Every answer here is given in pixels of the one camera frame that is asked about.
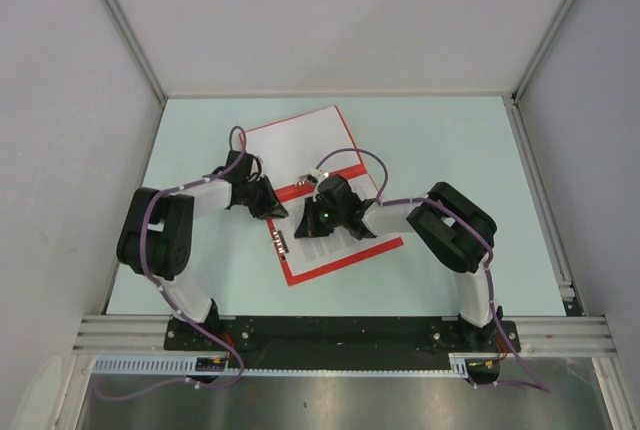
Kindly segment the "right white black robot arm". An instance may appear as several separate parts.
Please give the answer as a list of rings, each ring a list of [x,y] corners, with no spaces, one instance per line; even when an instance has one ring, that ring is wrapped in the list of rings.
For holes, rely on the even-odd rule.
[[[497,339],[501,317],[484,275],[493,259],[495,221],[451,184],[436,183],[424,197],[380,202],[362,199],[338,174],[308,174],[313,194],[304,202],[297,239],[313,239],[343,229],[356,240],[414,233],[436,259],[454,273],[460,299],[463,343],[484,351]]]

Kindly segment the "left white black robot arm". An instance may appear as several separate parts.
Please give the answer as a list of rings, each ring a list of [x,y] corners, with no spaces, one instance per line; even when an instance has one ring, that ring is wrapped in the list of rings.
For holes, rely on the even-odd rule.
[[[258,220],[289,215],[278,199],[261,159],[228,152],[226,164],[187,185],[163,192],[140,187],[131,199],[116,247],[118,261],[146,276],[197,348],[214,347],[223,327],[214,299],[188,269],[194,221],[217,210],[243,206]]]

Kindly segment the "red file folder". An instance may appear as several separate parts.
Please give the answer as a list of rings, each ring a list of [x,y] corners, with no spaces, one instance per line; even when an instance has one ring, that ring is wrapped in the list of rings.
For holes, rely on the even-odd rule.
[[[288,213],[267,221],[288,285],[403,246],[397,234],[374,237],[364,227],[358,211],[374,202],[378,188],[338,107],[253,128],[240,140],[261,158]]]

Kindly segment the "text printed paper sheet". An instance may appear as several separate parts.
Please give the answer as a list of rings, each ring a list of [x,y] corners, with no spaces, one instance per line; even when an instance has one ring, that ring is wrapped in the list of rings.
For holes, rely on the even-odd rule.
[[[295,239],[294,232],[299,226],[304,200],[312,194],[312,187],[289,185],[276,191],[276,195],[289,212],[285,219],[269,219],[267,228],[280,230],[289,248],[287,260],[277,260],[289,286],[301,284],[347,266],[358,264],[371,258],[393,251],[404,245],[397,234],[382,238],[356,240],[342,228],[334,230],[328,237]]]

